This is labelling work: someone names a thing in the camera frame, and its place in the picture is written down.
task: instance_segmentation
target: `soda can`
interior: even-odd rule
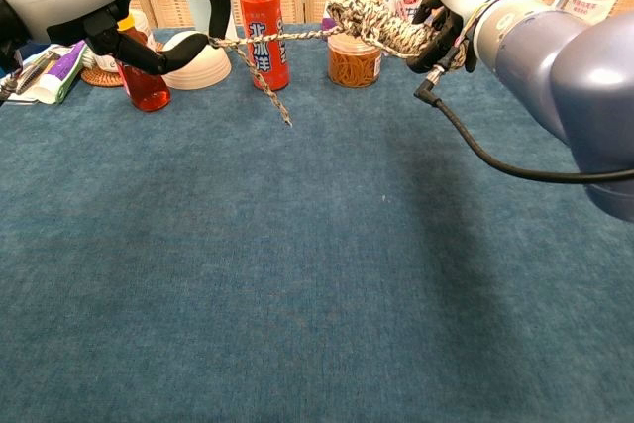
[[[283,33],[281,0],[240,0],[243,25],[249,37]],[[290,70],[284,42],[249,44],[249,57],[270,89],[282,89],[290,82]],[[263,89],[254,78],[254,85]]]

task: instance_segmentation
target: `blue carpet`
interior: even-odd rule
[[[0,108],[0,420],[633,421],[634,227],[487,168],[401,60],[347,90],[287,47],[292,129],[234,56],[152,115]],[[482,66],[439,91],[573,169]]]

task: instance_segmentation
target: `braided rope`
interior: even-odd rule
[[[233,50],[240,56],[271,103],[279,110],[284,122],[291,126],[288,110],[240,46],[285,40],[324,39],[346,33],[368,45],[407,59],[419,56],[437,35],[437,32],[427,25],[412,25],[400,19],[378,0],[329,0],[326,9],[337,24],[331,30],[272,34],[237,40],[210,39],[210,44],[214,47]],[[466,50],[465,44],[462,44],[460,52],[452,62],[452,69],[459,69],[465,64]]]

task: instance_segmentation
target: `white bowl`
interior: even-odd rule
[[[180,32],[174,35],[163,47],[170,50],[195,31]],[[166,74],[163,79],[173,89],[202,89],[219,83],[231,72],[231,63],[224,49],[213,49],[207,46],[187,66]]]

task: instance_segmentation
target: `black cable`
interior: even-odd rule
[[[547,183],[565,183],[565,184],[590,184],[590,183],[604,183],[604,182],[617,182],[623,180],[634,179],[634,169],[618,170],[615,172],[603,172],[603,173],[565,173],[565,172],[548,172],[542,170],[530,170],[526,168],[516,167],[509,165],[501,160],[494,158],[487,151],[485,151],[476,139],[471,135],[465,125],[458,119],[458,116],[447,106],[440,98],[430,92],[431,97],[428,104],[435,108],[438,108],[449,121],[458,130],[465,142],[474,151],[474,153],[482,159],[486,164],[503,172],[507,175],[523,178],[525,180],[533,180],[536,182]]]

